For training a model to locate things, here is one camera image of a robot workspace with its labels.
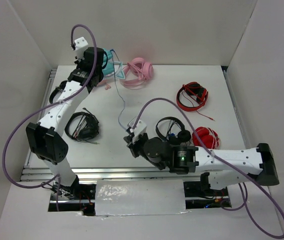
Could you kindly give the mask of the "teal cat ear headphones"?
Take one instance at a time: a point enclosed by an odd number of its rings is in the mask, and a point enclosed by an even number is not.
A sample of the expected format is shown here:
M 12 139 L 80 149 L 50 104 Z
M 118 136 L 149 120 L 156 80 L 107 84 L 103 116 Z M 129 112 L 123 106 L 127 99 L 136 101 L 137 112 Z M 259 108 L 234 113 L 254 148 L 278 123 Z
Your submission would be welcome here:
M 104 50 L 104 58 L 102 66 L 104 67 L 102 69 L 102 73 L 104 75 L 104 78 L 111 78 L 115 77 L 120 80 L 125 80 L 125 73 L 124 73 L 124 66 L 123 62 L 120 61 L 118 55 L 116 54 L 114 49 Z

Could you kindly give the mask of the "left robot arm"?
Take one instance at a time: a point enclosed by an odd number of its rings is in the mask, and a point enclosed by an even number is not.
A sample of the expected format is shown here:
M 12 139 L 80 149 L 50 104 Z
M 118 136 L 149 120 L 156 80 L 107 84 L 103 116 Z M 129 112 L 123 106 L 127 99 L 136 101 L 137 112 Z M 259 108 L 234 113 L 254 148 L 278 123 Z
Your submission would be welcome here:
M 59 175 L 62 194 L 71 200 L 79 197 L 81 187 L 67 161 L 69 148 L 62 135 L 76 108 L 102 80 L 106 55 L 102 48 L 88 47 L 82 59 L 76 60 L 77 66 L 70 73 L 55 105 L 38 123 L 29 123 L 26 127 L 31 151 L 54 175 Z

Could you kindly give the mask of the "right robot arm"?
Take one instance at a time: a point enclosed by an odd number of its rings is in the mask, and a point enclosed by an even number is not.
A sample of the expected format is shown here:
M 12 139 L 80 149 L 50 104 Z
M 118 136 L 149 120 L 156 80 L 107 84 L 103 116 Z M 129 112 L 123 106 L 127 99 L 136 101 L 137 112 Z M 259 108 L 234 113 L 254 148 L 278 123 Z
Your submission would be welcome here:
M 124 137 L 132 156 L 143 157 L 160 171 L 171 174 L 200 174 L 200 191 L 212 195 L 230 185 L 254 182 L 269 187 L 279 184 L 279 178 L 268 144 L 245 150 L 206 150 L 200 146 L 170 145 L 146 133 Z

